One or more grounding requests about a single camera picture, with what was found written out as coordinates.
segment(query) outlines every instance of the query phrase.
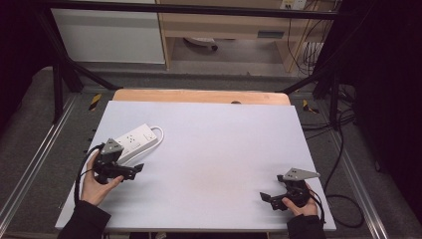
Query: black sleeve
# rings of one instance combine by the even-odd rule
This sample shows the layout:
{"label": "black sleeve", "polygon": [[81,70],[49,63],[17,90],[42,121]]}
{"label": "black sleeve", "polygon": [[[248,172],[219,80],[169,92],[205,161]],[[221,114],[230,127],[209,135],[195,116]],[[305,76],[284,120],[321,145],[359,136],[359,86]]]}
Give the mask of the black sleeve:
{"label": "black sleeve", "polygon": [[288,230],[291,239],[325,239],[317,216],[296,216],[288,222]]}
{"label": "black sleeve", "polygon": [[101,239],[111,216],[86,201],[80,201],[58,239]]}

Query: power outlet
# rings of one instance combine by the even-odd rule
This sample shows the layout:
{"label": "power outlet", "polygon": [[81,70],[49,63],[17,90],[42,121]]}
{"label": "power outlet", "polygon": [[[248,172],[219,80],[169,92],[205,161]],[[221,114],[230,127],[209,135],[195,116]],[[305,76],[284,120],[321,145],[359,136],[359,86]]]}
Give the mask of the power outlet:
{"label": "power outlet", "polygon": [[140,152],[154,146],[158,142],[158,138],[145,123],[116,138],[115,141],[123,146],[123,152],[117,161],[122,165]]}

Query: person's hand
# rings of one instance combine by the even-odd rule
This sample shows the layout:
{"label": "person's hand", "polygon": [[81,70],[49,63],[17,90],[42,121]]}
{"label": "person's hand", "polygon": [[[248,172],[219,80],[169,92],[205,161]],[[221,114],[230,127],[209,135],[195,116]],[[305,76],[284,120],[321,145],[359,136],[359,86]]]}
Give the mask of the person's hand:
{"label": "person's hand", "polygon": [[[312,192],[308,184],[307,187],[311,191],[311,195],[314,196],[314,193]],[[310,198],[310,200],[308,200],[307,205],[303,207],[298,207],[292,200],[287,197],[283,198],[282,200],[283,203],[285,203],[285,205],[293,212],[293,214],[295,214],[295,216],[299,216],[302,214],[304,214],[304,216],[317,216],[317,203],[312,198]]]}
{"label": "person's hand", "polygon": [[123,176],[113,179],[108,184],[100,184],[96,181],[94,176],[93,166],[99,152],[97,151],[87,164],[87,174],[84,179],[81,200],[84,200],[94,206],[100,205],[106,198],[106,195],[115,187],[117,187],[123,180]]}

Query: white tabletop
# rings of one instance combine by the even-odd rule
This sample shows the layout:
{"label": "white tabletop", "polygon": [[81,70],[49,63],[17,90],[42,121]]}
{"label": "white tabletop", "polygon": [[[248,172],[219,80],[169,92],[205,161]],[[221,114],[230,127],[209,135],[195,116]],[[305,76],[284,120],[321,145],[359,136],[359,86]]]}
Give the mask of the white tabletop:
{"label": "white tabletop", "polygon": [[[199,103],[109,102],[92,147],[147,123],[163,143],[133,160],[145,163],[134,181],[114,189],[101,208],[111,231],[280,231],[293,217],[273,211],[260,192],[286,193],[278,174],[316,171],[294,107]],[[335,230],[319,179],[325,230]],[[73,190],[58,219],[73,209]]]}

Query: white cabinet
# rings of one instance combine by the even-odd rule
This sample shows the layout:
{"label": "white cabinet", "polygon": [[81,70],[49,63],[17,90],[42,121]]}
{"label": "white cabinet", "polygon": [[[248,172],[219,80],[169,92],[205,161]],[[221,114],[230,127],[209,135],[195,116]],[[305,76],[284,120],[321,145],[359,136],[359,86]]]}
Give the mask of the white cabinet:
{"label": "white cabinet", "polygon": [[[153,0],[113,2],[154,3]],[[74,61],[165,64],[156,13],[52,11]]]}

